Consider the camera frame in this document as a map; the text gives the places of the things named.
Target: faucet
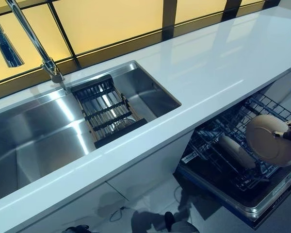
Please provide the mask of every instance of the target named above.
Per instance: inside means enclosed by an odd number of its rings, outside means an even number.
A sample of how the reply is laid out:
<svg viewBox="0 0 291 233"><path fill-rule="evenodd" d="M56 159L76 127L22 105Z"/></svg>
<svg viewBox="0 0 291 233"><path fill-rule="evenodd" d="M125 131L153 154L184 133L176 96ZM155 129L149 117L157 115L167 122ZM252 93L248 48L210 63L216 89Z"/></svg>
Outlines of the faucet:
<svg viewBox="0 0 291 233"><path fill-rule="evenodd" d="M66 90L65 84L63 82L64 81L63 75L59 71L53 59L49 57L48 54L46 53L38 37L35 35L30 24L28 23L27 19L25 18L24 14L19 8L19 5L16 3L15 0L5 0L5 1L8 4L8 6L11 8L12 12L18 19L19 23L25 30L27 36L29 37L34 47L37 49L38 53L40 54L42 58L41 67L50 75L50 78L54 83L59 83L61 87L64 90ZM12 43L10 42L9 38L4 33L1 25L0 25L0 51L8 67L17 67L24 64L19 54L13 47Z"/></svg>

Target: black rack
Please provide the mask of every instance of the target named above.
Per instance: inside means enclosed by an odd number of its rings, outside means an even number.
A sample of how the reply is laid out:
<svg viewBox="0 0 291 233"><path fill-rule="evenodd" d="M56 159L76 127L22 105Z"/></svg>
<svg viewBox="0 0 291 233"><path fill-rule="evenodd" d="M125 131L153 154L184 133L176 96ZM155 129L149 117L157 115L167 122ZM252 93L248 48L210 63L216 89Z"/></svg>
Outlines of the black rack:
<svg viewBox="0 0 291 233"><path fill-rule="evenodd" d="M96 148L146 124L115 88L111 75L73 87L71 92L82 107Z"/></svg>
<svg viewBox="0 0 291 233"><path fill-rule="evenodd" d="M229 174L230 182L239 190L254 188L261 181L267 182L278 167L261 161L247 145L246 125L254 117L271 114L282 121L291 120L291 112L262 93L256 93L210 121L196 128L182 158L183 163L199 156L208 160L222 174ZM245 169L219 146L222 134L235 140L255 160L256 167Z"/></svg>

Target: kitchen sink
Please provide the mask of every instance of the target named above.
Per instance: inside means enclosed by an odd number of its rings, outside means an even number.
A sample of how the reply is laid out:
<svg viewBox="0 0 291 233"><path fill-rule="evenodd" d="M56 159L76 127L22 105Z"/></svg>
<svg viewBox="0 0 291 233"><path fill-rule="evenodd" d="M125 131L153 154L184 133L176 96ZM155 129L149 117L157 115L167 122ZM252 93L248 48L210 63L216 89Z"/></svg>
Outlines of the kitchen sink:
<svg viewBox="0 0 291 233"><path fill-rule="evenodd" d="M97 83L106 75L125 98L129 112L143 124L180 106L132 61L72 83L68 94L60 89L0 112L0 199L97 148L90 121L73 90Z"/></svg>

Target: open dishwasher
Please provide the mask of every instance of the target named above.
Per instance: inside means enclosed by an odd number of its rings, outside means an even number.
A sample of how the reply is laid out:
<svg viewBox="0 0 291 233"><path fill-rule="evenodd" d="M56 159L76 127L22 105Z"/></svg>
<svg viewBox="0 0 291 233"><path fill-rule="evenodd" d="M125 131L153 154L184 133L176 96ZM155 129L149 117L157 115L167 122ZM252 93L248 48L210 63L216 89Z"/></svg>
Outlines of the open dishwasher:
<svg viewBox="0 0 291 233"><path fill-rule="evenodd" d="M291 166L276 167L260 160L246 142L247 123L261 114L291 120L291 112L257 92L198 126L176 171L209 191L253 229L291 193ZM254 168L244 168L220 146L223 134L254 159Z"/></svg>

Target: sink drying rack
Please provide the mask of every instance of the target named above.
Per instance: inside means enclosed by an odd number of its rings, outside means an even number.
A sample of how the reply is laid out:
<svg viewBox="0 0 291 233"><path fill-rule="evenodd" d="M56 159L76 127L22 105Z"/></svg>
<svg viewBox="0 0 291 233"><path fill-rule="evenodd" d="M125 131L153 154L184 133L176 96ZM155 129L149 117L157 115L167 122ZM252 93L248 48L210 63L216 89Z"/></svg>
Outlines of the sink drying rack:
<svg viewBox="0 0 291 233"><path fill-rule="evenodd" d="M147 123L115 88L110 74L75 86L71 92L82 108L96 148Z"/></svg>

